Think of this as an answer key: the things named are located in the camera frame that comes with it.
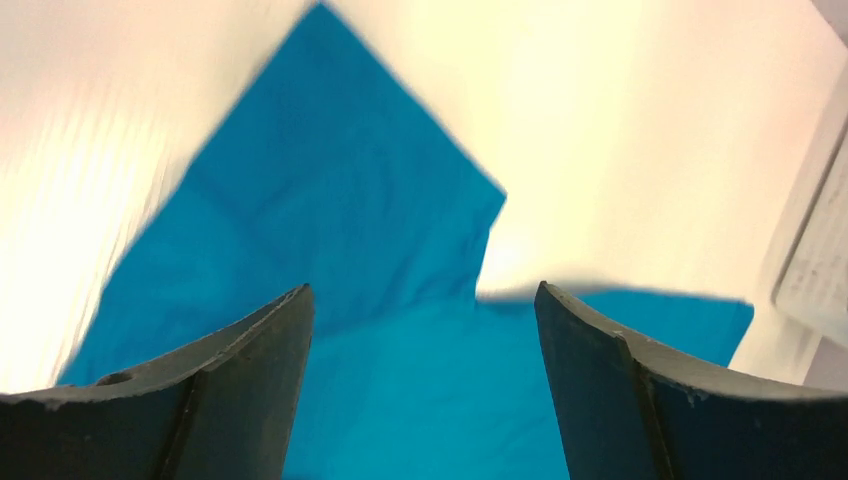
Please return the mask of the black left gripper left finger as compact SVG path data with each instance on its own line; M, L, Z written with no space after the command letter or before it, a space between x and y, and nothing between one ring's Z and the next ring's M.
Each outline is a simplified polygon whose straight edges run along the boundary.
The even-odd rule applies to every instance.
M5 479L278 479L313 334L297 287L87 386L1 399Z

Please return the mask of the blue t shirt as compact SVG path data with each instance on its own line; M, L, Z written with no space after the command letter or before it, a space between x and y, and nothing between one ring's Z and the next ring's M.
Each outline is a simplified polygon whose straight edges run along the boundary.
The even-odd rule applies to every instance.
M568 477L531 301L479 301L502 192L312 8L106 287L88 384L309 284L288 479Z

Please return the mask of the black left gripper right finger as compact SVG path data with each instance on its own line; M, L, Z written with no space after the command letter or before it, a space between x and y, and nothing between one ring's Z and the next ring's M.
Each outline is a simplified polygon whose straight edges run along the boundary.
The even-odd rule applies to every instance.
M680 352L549 283L540 346L573 479L843 479L847 396Z

